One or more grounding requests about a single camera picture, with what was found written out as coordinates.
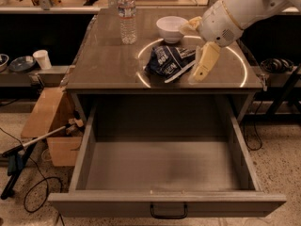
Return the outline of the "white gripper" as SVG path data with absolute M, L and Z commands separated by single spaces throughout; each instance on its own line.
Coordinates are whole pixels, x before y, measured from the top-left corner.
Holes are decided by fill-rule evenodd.
M 179 31 L 185 36 L 199 32 L 207 41 L 196 48 L 195 65 L 188 77 L 190 83 L 204 80 L 220 57 L 220 47 L 229 46 L 243 34 L 243 29 L 232 18 L 222 0 L 206 10 L 202 18 L 197 16 L 182 24 Z

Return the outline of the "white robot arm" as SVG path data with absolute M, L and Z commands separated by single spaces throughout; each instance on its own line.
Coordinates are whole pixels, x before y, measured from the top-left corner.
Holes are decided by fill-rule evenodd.
M 181 25 L 182 34 L 198 32 L 205 41 L 202 47 L 197 47 L 189 81 L 204 80 L 219 59 L 220 50 L 240 39 L 252 24 L 289 7 L 301 10 L 301 0 L 218 0 L 202 16 Z

